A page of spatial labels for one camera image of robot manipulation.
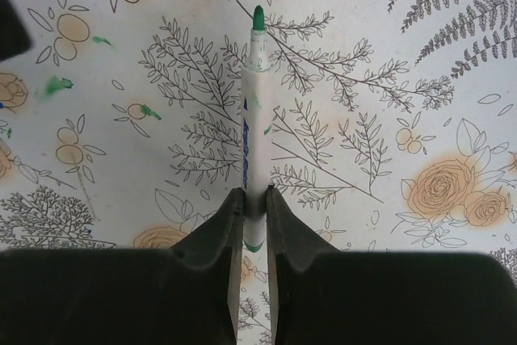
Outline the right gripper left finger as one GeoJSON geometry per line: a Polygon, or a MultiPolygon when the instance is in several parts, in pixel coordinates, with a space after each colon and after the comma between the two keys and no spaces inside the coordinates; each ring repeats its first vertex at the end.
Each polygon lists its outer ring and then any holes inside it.
{"type": "Polygon", "coordinates": [[[4,344],[235,344],[244,192],[173,246],[1,254],[4,344]]]}

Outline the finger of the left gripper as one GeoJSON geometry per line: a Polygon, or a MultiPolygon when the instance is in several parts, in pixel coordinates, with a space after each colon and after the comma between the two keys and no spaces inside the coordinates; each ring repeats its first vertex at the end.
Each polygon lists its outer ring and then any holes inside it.
{"type": "Polygon", "coordinates": [[[32,38],[13,0],[1,0],[0,60],[10,60],[26,53],[31,48],[32,38]]]}

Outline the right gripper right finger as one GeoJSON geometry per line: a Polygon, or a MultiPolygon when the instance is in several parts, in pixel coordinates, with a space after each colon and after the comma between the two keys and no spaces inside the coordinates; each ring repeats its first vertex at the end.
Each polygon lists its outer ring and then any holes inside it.
{"type": "Polygon", "coordinates": [[[267,190],[275,344],[513,344],[516,289],[474,253],[342,252],[267,190]]]}

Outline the white green marker pen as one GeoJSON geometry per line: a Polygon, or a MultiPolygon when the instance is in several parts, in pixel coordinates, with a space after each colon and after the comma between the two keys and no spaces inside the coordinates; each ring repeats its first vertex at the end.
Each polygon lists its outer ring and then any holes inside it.
{"type": "Polygon", "coordinates": [[[260,251],[266,241],[266,197],[271,179],[273,86],[267,37],[264,10],[256,6],[250,51],[241,69],[243,242],[253,253],[260,251]]]}

